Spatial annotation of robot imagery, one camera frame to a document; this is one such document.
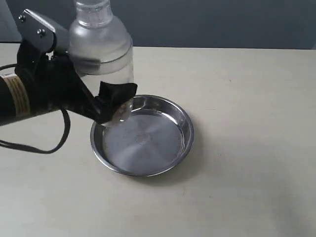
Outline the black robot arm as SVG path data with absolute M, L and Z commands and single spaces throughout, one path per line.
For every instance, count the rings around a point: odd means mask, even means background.
M 93 96 L 67 54 L 54 53 L 50 59 L 25 40 L 16 58 L 14 73 L 0 78 L 2 125 L 62 109 L 107 123 L 137 91 L 135 83 L 101 82 Z

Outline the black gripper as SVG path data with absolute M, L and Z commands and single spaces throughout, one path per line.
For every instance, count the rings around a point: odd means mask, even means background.
M 27 41 L 21 42 L 15 73 L 29 98 L 30 116 L 46 114 L 62 107 L 97 123 L 118 123 L 130 116 L 137 84 L 100 82 L 94 97 L 83 83 L 66 53 L 47 53 Z

